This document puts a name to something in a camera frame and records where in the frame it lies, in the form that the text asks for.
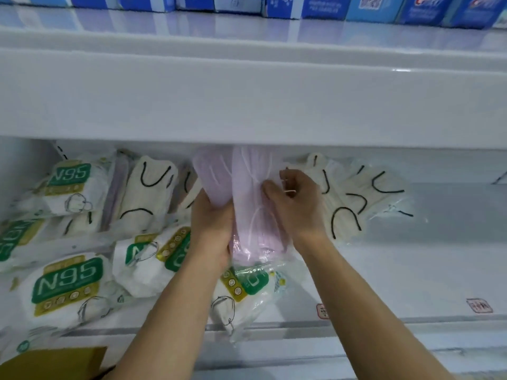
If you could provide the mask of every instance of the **hand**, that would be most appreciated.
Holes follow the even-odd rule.
[[[280,171],[285,189],[295,191],[287,196],[273,181],[266,180],[263,190],[275,205],[282,225],[293,239],[294,247],[301,253],[308,243],[325,237],[322,220],[322,202],[318,185],[303,172],[296,169]]]
[[[229,267],[229,241],[234,223],[232,201],[215,208],[201,189],[192,205],[190,249],[192,254],[204,254],[210,264],[217,264],[222,274]]]

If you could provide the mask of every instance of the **person's left hand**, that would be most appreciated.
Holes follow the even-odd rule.
[[[229,267],[229,241],[234,224],[232,201],[222,208],[215,208],[208,195],[201,189],[192,205],[190,252],[201,253],[216,263],[222,274]]]

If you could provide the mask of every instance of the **person's right hand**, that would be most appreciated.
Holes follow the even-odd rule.
[[[322,198],[319,186],[302,171],[280,171],[285,189],[295,191],[287,196],[273,181],[266,180],[263,190],[275,205],[283,228],[301,253],[315,239],[327,238],[322,219]]]

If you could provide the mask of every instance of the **person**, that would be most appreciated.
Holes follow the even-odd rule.
[[[305,261],[358,379],[453,379],[335,249],[324,228],[318,186],[298,170],[283,170],[280,177],[292,195],[272,181],[263,190]],[[192,376],[213,289],[229,266],[234,222],[232,203],[213,208],[204,191],[192,208],[187,257],[106,380]]]

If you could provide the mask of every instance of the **shelf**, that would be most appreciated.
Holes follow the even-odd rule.
[[[507,34],[0,6],[0,135],[506,149]]]
[[[405,323],[507,321],[506,186],[414,184],[414,218],[374,218],[365,236],[340,248],[343,256]],[[275,339],[333,335],[317,313],[320,297],[309,276],[289,281],[285,296],[249,329]],[[481,298],[493,313],[478,314]],[[135,333],[155,300],[83,327],[90,333]],[[220,327],[209,321],[209,332]]]

